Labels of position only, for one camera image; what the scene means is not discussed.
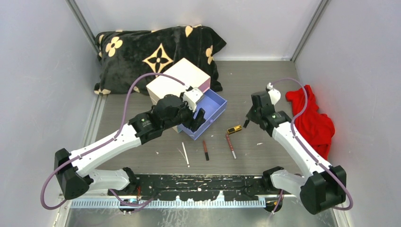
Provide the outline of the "gold black lipstick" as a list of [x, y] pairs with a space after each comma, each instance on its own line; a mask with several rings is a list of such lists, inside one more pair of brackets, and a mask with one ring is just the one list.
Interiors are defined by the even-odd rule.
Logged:
[[234, 134], [234, 133], [239, 132], [241, 130], [242, 130], [242, 126], [241, 125], [237, 125], [237, 126], [234, 126], [234, 127], [231, 127], [229, 129], [227, 129], [227, 134], [231, 135], [231, 134]]

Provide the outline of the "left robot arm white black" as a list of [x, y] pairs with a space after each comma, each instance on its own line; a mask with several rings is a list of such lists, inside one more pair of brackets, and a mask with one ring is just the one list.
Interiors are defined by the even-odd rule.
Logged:
[[110, 194], [137, 193], [139, 182], [130, 168], [108, 171], [97, 167], [118, 154], [161, 137], [165, 130], [177, 125], [197, 131], [206, 121], [204, 109], [197, 109], [201, 99], [203, 94], [194, 90], [182, 92], [180, 96], [166, 95], [149, 111], [124, 122], [115, 134], [72, 152], [64, 148], [57, 151], [55, 175], [64, 198], [72, 200], [88, 191], [103, 189]]

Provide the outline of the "red makeup pencil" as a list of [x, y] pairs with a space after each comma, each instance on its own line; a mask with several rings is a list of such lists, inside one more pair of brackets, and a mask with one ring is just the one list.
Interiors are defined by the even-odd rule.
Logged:
[[234, 158], [234, 159], [237, 159], [236, 154], [235, 154], [234, 147], [233, 147], [233, 145], [232, 145], [231, 139], [230, 139], [230, 137], [229, 137], [228, 134], [226, 134], [226, 140], [227, 140], [227, 142], [228, 142], [228, 146], [229, 146], [230, 151], [231, 151], [231, 153], [232, 153], [232, 155], [233, 155], [233, 158]]

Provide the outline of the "pastel mini drawer organizer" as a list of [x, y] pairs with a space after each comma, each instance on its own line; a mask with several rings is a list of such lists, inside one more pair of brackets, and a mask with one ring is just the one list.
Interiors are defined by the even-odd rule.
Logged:
[[186, 129], [183, 125], [173, 127], [177, 133], [183, 131], [191, 139], [196, 140], [226, 110], [227, 100], [211, 89], [211, 77], [185, 58], [179, 60], [164, 73], [180, 80], [184, 85], [173, 79], [158, 76], [146, 86], [153, 104], [168, 94], [179, 96], [189, 86], [196, 87], [203, 93], [202, 99], [197, 103], [197, 108], [204, 109], [205, 123], [196, 132]]

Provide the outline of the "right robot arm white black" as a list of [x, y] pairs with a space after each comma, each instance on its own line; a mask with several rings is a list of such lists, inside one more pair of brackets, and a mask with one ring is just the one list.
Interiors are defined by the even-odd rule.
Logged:
[[262, 187], [268, 194], [284, 190], [296, 196], [304, 208], [315, 215], [345, 202], [346, 171], [322, 158], [299, 134], [291, 118], [274, 105], [280, 99], [277, 90], [251, 94], [252, 107], [244, 127], [253, 122], [277, 141], [295, 161], [302, 175], [291, 174], [277, 166], [262, 174]]

